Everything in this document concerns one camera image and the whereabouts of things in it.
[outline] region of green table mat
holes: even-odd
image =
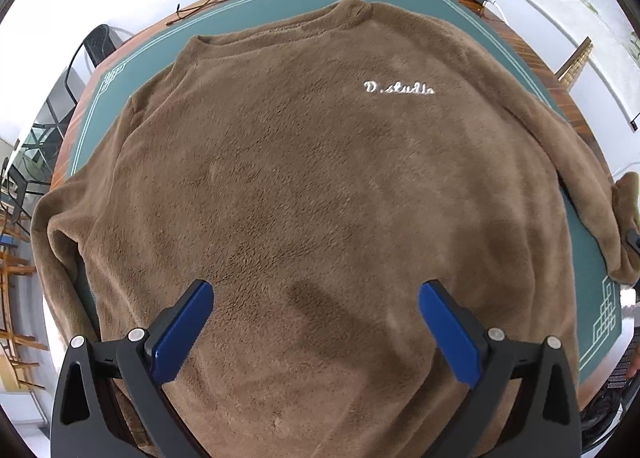
[[[73,175],[91,156],[127,98],[150,77],[172,63],[195,34],[223,34],[283,20],[337,0],[231,0],[159,32],[123,58],[98,82],[84,114],[68,166]],[[494,58],[542,102],[562,115],[552,97],[526,63],[491,27],[455,0],[368,0],[394,4],[409,11],[444,19],[472,35]],[[582,225],[564,191],[571,231],[578,309],[580,380],[587,378],[619,337],[622,328],[620,287],[606,276],[596,240]],[[87,310],[95,316],[88,284],[78,284]]]

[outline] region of white embroidered logo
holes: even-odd
[[[435,93],[433,88],[417,81],[412,85],[405,85],[398,81],[395,84],[390,84],[386,89],[383,89],[376,81],[365,81],[364,89],[367,93],[373,93],[376,90],[379,93],[417,93],[421,95],[433,95]]]

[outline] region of white cable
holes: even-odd
[[[498,9],[498,12],[500,13],[500,18],[502,19],[502,21],[505,23],[505,25],[509,26],[509,22],[507,21],[507,16],[504,15],[504,12],[502,12],[502,9],[500,9],[500,6],[498,5],[498,2],[495,0],[486,0],[485,3],[490,3],[491,5],[493,5],[496,9]]]

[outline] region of table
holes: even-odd
[[[466,7],[466,9],[473,12],[484,23],[489,25],[491,29],[497,32],[497,35],[502,39],[502,41],[508,44],[511,48],[513,48],[513,50],[519,55],[521,60],[524,60],[524,62],[532,71],[532,73],[535,76],[537,76],[540,82],[542,83],[543,87],[546,90],[546,94],[550,96],[550,98],[552,98],[553,101],[555,101],[555,104],[558,105],[557,108],[559,109],[559,111],[561,111],[565,115],[565,117],[572,124],[572,126],[577,131],[577,133],[585,140],[585,142],[587,142],[587,144],[591,147],[594,154],[596,155],[597,159],[600,161],[600,164],[602,165],[604,170],[607,173],[609,173],[609,169],[604,160],[602,152],[597,142],[595,141],[593,133],[591,132],[591,129],[589,128],[586,121],[582,117],[574,101],[571,99],[571,97],[566,92],[564,87],[562,87],[562,85],[558,82],[558,80],[556,79],[554,74],[551,72],[551,70],[531,50],[529,45],[527,45],[526,42],[524,42],[514,31],[512,31],[502,21],[500,21],[495,15],[485,10],[484,8],[478,6],[476,2],[472,0],[456,0],[456,1],[462,6]],[[82,94],[82,97],[76,108],[76,113],[74,114],[74,117],[71,120],[71,124],[67,130],[66,137],[63,142],[62,149],[60,151],[60,156],[58,158],[58,162],[56,164],[56,168],[54,171],[54,176],[52,179],[52,187],[58,186],[60,183],[62,183],[62,181],[65,180],[65,178],[67,178],[67,175],[69,174],[69,172],[73,173],[77,169],[78,159],[76,158],[73,165],[70,165],[71,156],[76,146],[76,140],[78,139],[81,133],[81,125],[84,122],[84,116],[86,114],[87,107],[91,103],[92,99],[94,99],[95,90],[97,89],[97,85],[101,81],[102,76],[107,74],[108,70],[110,70],[111,68],[116,67],[116,65],[117,65],[118,71],[124,70],[124,64],[120,63],[120,61],[127,58],[129,54],[132,54],[133,52],[135,52],[137,48],[141,47],[141,45],[146,44],[146,42],[148,42],[153,36],[156,36],[160,32],[168,29],[168,22],[170,22],[174,18],[175,18],[175,15],[169,16],[167,19],[162,20],[161,22],[157,23],[154,26],[151,26],[148,29],[145,29],[145,31],[143,32],[140,32],[140,34],[136,35],[131,40],[129,40],[126,44],[120,47],[110,58],[108,58],[104,63],[102,63],[97,67],[90,82],[87,85],[87,88]],[[109,81],[113,80],[113,77],[117,76],[118,73],[119,72],[117,72],[116,69],[114,69],[112,72],[108,74],[109,77],[107,79],[109,79]],[[574,223],[578,222],[577,216],[573,219],[573,222]],[[586,270],[580,269],[580,270],[583,272],[588,272],[589,269],[586,269]],[[602,294],[606,296],[604,301],[606,301],[607,298],[610,298],[610,302],[611,301],[613,302],[613,308],[615,308],[616,306],[616,298],[615,298],[616,291],[617,291],[617,288],[614,284],[607,281],[607,279],[602,280]],[[615,348],[618,347],[617,346],[618,344],[624,345],[624,347],[628,345],[628,340],[625,343],[624,340],[622,339],[623,336],[626,337],[626,332],[623,332],[622,335],[618,337],[616,344],[612,346],[612,349],[610,352],[611,359],[614,359],[615,357],[615,355],[613,355],[612,352]],[[593,350],[593,354],[591,354],[589,357],[590,359],[593,358],[594,353],[598,350],[598,348]],[[581,404],[585,404],[585,402],[583,402],[585,398],[591,398],[593,396],[593,394],[597,391],[599,386],[594,390],[591,390],[591,388],[593,388],[598,381],[600,382],[600,385],[602,385],[604,383],[604,380],[606,380],[606,378],[608,377],[613,367],[614,366],[610,368],[609,372],[607,372],[606,375],[602,375],[602,377],[598,375],[598,377],[592,378],[595,372],[591,372],[589,374],[589,377],[588,377],[589,380],[584,381],[584,384],[586,384],[589,388],[588,389],[580,388],[579,396],[581,399]]]

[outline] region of person's hand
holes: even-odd
[[[631,362],[629,362],[629,368],[626,370],[626,378],[634,377],[638,370],[640,370],[640,345],[636,346],[631,355]]]

